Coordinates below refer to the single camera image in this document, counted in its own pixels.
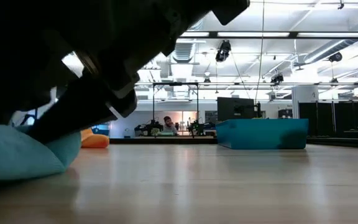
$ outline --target teal cushion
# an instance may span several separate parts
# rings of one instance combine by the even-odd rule
[[[22,131],[0,125],[0,180],[20,180],[64,172],[81,147],[81,134],[62,137],[46,145]]]

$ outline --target wooden floor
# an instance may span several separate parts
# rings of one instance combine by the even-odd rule
[[[0,223],[358,223],[358,149],[84,149],[65,174],[0,190]]]

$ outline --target blue container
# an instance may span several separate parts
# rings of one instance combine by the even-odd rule
[[[308,119],[230,119],[216,125],[216,137],[231,149],[304,149],[308,126]]]

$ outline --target black monitor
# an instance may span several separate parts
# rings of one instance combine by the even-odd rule
[[[218,121],[252,119],[254,111],[252,99],[218,97]]]

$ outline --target orange beanbag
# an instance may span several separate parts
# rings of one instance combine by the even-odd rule
[[[81,147],[105,148],[110,144],[110,139],[103,134],[93,134],[92,129],[81,131]]]

